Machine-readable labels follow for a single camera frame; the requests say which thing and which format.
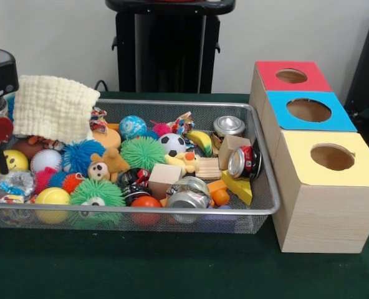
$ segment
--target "white knit towel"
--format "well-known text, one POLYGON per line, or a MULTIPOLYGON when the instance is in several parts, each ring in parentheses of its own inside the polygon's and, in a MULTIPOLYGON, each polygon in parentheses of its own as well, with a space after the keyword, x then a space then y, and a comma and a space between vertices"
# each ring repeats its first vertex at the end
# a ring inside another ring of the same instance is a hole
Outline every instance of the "white knit towel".
POLYGON ((100 93, 73 80, 23 75, 14 100, 14 134, 66 144, 92 139, 89 120, 100 93))

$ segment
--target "wire mesh basket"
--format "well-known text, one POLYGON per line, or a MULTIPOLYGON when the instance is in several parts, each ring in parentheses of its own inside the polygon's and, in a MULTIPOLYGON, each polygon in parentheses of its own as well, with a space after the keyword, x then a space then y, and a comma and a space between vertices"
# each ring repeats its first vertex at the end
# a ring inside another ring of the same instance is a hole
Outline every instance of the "wire mesh basket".
POLYGON ((231 209, 148 209, 140 207, 0 204, 0 227, 255 234, 267 216, 278 210, 280 197, 276 179, 258 115, 253 107, 235 103, 105 99, 99 100, 97 106, 107 111, 106 120, 109 123, 118 123, 125 116, 137 115, 147 124, 152 125, 150 120, 169 122, 179 115, 191 111, 196 129, 207 133, 213 131, 213 121, 217 117, 232 115, 240 118, 246 124, 243 137, 250 139, 251 144, 258 147, 262 154, 261 174, 251 182, 251 205, 247 206, 229 191, 231 209), (46 219, 65 220, 58 224, 48 224, 41 220, 45 219, 45 215, 46 219), (146 221, 139 225, 137 219, 146 219, 146 221), (158 222, 147 225, 147 219, 153 220, 149 221, 150 223, 158 222))

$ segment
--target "stuffed bear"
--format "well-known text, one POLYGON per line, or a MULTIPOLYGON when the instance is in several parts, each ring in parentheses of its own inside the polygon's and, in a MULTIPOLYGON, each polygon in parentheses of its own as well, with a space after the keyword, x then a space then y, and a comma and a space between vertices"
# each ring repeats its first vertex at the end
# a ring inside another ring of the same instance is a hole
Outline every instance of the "stuffed bear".
POLYGON ((129 164, 120 156, 116 148, 108 148, 102 157, 93 154, 90 156, 90 160, 92 163, 88 169, 88 176, 97 181, 106 179, 115 183, 118 173, 125 173, 130 169, 129 164))

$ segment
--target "silver can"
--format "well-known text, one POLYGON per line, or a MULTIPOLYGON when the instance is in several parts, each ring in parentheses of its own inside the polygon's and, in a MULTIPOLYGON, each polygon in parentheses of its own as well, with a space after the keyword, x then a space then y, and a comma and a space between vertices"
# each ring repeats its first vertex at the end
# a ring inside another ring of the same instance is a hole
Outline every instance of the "silver can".
MULTIPOLYGON (((211 204, 211 195, 204 181, 192 176, 180 179, 166 192, 168 201, 166 207, 180 209, 206 209, 211 204)), ((172 214, 179 223, 194 223, 198 215, 172 214)))
POLYGON ((214 130, 219 137, 242 136, 245 129, 246 124, 235 116, 222 116, 214 120, 214 130))

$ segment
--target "soccer ball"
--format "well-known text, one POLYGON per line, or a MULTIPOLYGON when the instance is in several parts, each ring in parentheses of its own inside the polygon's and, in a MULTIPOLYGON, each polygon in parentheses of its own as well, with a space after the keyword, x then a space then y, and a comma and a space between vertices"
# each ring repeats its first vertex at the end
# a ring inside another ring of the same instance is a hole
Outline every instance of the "soccer ball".
POLYGON ((186 151, 186 143, 178 134, 168 133, 162 135, 158 140, 165 149, 165 153, 171 157, 175 157, 178 153, 186 151))

